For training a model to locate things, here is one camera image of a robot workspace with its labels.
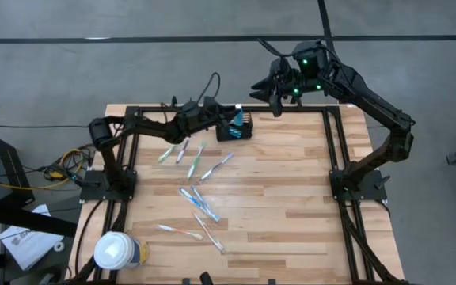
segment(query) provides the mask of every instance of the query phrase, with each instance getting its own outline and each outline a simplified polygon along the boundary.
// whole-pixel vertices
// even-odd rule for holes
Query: black metal frame
[[[246,112],[271,112],[272,109],[268,106],[246,106],[244,107]],[[341,149],[341,156],[344,165],[347,165],[350,162],[349,153],[348,153],[348,145],[346,143],[346,138],[344,136],[344,128],[342,124],[342,118],[340,114],[339,106],[302,106],[302,107],[295,107],[295,106],[285,106],[283,107],[284,112],[319,112],[323,116],[323,122],[325,125],[325,134],[326,140],[329,148],[329,157],[330,163],[332,165],[332,171],[339,169],[339,163],[337,161],[337,153],[335,149],[335,144],[333,140],[333,133],[332,133],[332,126],[330,124],[330,116],[333,116],[336,129],[339,137],[340,142],[340,149]],[[149,107],[138,107],[138,106],[131,106],[127,107],[126,114],[134,114],[138,113],[139,115],[143,114],[144,112],[175,112],[173,108],[162,108],[161,106],[149,106]],[[134,135],[128,168],[133,170],[135,168],[135,160],[136,160],[136,153],[138,149],[138,141],[139,135]],[[124,156],[124,149],[126,148],[126,140],[124,140],[120,146],[119,151],[117,153],[117,162],[122,164],[123,163],[123,156]],[[114,212],[114,201],[109,201],[107,210],[105,212],[104,217],[104,225],[102,234],[105,234],[108,229],[110,229],[112,216]],[[124,223],[126,219],[126,212],[127,212],[127,202],[121,202],[121,212],[118,214],[118,219],[121,218],[121,223],[117,225],[117,229],[112,228],[112,230],[124,230]],[[399,280],[392,276],[388,270],[386,270],[385,266],[379,261],[379,259],[375,256],[374,252],[372,252],[370,246],[367,244],[367,237],[365,234],[365,229],[363,226],[363,218],[362,212],[359,206],[359,200],[354,199],[351,202],[351,208],[353,210],[353,216],[355,218],[355,222],[351,220],[348,214],[348,205],[344,200],[337,200],[339,205],[340,211],[340,219],[343,226],[343,235],[344,235],[344,243],[346,245],[346,254],[348,257],[349,263],[349,271],[351,276],[352,284],[354,285],[361,285],[361,284],[392,284],[398,283]],[[365,276],[367,279],[360,279],[359,271],[357,268],[356,263],[356,256],[355,256],[355,249],[353,245],[353,240],[355,240],[356,244],[362,250],[362,258],[363,264],[365,269]],[[93,283],[96,282],[113,282],[116,283],[117,271],[110,271],[109,280],[101,280],[101,272],[102,270],[96,266],[94,272],[94,279]],[[374,278],[374,271],[376,271],[381,279],[382,282],[375,281]]]

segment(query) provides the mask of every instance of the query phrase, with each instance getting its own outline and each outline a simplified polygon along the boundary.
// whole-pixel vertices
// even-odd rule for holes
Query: wooden table
[[[126,107],[110,104],[106,115],[122,116]],[[358,160],[372,151],[363,112],[348,106],[340,106],[340,110],[350,157]],[[146,115],[164,120],[161,113]],[[279,118],[270,112],[252,115],[252,139],[217,142],[214,128],[200,132],[193,136],[179,165],[175,165],[178,148],[159,165],[158,157],[169,144],[158,138],[140,138],[135,167],[138,183],[125,232],[149,244],[150,258],[139,268],[120,270],[117,283],[180,283],[182,278],[198,283],[205,271],[215,283],[266,283],[268,279],[281,284],[351,283],[339,210],[329,185],[331,165],[321,114],[285,112]],[[331,122],[339,157],[333,118]],[[216,224],[200,214],[225,245],[226,255],[208,240],[195,241],[156,227],[174,226],[205,236],[192,217],[192,211],[199,211],[177,192],[180,186],[188,188],[191,184],[186,174],[201,142],[207,142],[207,147],[192,181],[198,181],[227,152],[235,153],[197,187],[221,217]],[[95,165],[102,168],[99,156]],[[82,207],[74,249],[94,204],[88,202]],[[388,213],[373,202],[363,202],[361,207],[370,246],[390,272],[404,278]],[[101,235],[105,209],[103,202],[87,226],[81,266],[92,256]],[[114,219],[118,209],[114,210]],[[75,251],[70,257],[72,269],[74,256]],[[361,258],[357,260],[363,278]]]

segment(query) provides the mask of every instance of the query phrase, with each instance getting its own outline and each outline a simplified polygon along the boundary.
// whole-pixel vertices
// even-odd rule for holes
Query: gray floor
[[[334,35],[456,34],[456,2],[328,0]],[[306,0],[0,0],[0,38],[322,34]],[[290,51],[295,43],[277,43]],[[336,43],[344,63],[417,121],[411,158],[389,164],[392,223],[406,278],[456,284],[456,42]],[[0,45],[0,124],[87,124],[109,103],[196,97],[212,71],[219,100],[254,102],[249,87],[273,59],[257,43]],[[320,94],[307,102],[333,102]],[[369,120],[370,126],[377,122]],[[386,136],[371,128],[378,146]],[[89,142],[85,130],[0,129],[26,165]],[[39,177],[33,183],[42,184]],[[37,192],[49,202],[76,192]]]

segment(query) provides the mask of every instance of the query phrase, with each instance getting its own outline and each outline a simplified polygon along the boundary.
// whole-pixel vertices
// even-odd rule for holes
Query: white toothbrush
[[[185,230],[178,230],[176,228],[172,228],[171,226],[158,225],[158,227],[162,230],[167,230],[167,231],[171,231],[174,233],[187,234],[188,236],[195,238],[197,241],[203,240],[203,237],[201,234],[194,234],[194,233],[190,233]]]

